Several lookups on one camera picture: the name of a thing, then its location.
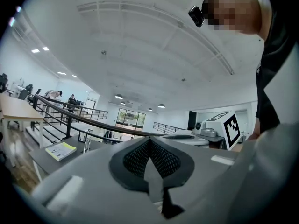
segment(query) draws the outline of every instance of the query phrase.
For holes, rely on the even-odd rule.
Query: recessed light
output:
[[[37,53],[37,52],[39,52],[39,49],[34,49],[34,50],[32,50],[32,52]]]
[[[12,27],[13,24],[14,24],[14,21],[15,21],[14,17],[11,17],[11,18],[9,19],[8,24]]]
[[[117,94],[117,95],[115,96],[115,98],[122,99],[122,96],[121,96],[121,94]]]

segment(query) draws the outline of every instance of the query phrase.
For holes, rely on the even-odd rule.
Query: black mesh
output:
[[[168,152],[165,148],[162,148],[153,141],[151,142],[150,158],[162,178],[173,174],[181,166],[180,159],[177,156]]]
[[[173,174],[181,166],[177,156],[152,141],[146,142],[128,153],[124,157],[123,164],[131,173],[143,178],[149,158],[152,159],[162,178]]]
[[[149,146],[148,142],[146,142],[128,153],[123,159],[123,164],[131,173],[143,178],[149,158]]]

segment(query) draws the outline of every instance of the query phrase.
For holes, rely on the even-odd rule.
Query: book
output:
[[[56,144],[54,146],[48,147],[45,150],[54,159],[60,161],[74,153],[77,150],[77,148],[63,142],[61,144]]]

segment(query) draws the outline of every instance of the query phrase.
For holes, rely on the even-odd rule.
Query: glass panel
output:
[[[127,126],[127,125],[124,125],[123,126],[125,129],[132,129],[132,130],[135,130],[135,127],[131,127],[131,126]],[[121,141],[128,141],[128,140],[131,140],[133,138],[133,135],[131,134],[127,134],[127,133],[123,133],[121,135]]]
[[[137,125],[138,126],[143,126],[144,120],[145,120],[145,114],[139,113],[139,118],[138,118]]]
[[[127,114],[125,117],[125,124],[128,125],[136,125],[138,119],[138,113],[134,111],[127,110]]]
[[[125,115],[126,115],[126,110],[120,109],[118,112],[117,121],[123,122],[125,119]]]

